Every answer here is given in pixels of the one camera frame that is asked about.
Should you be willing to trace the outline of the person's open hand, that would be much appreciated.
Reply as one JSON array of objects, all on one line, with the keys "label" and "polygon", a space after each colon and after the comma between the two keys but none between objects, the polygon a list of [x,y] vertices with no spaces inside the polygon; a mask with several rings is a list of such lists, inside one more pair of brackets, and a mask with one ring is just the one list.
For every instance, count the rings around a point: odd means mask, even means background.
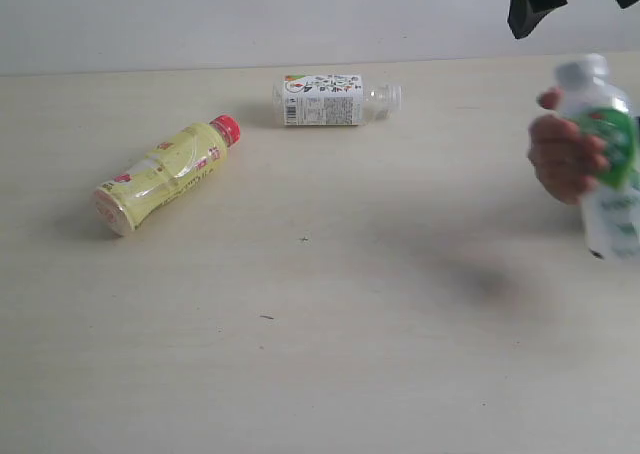
[{"label": "person's open hand", "polygon": [[559,88],[538,96],[538,105],[548,113],[530,124],[528,160],[542,187],[556,200],[571,205],[596,187],[596,177],[609,169],[609,161],[603,140],[583,135],[575,123],[556,114],[562,97]]}]

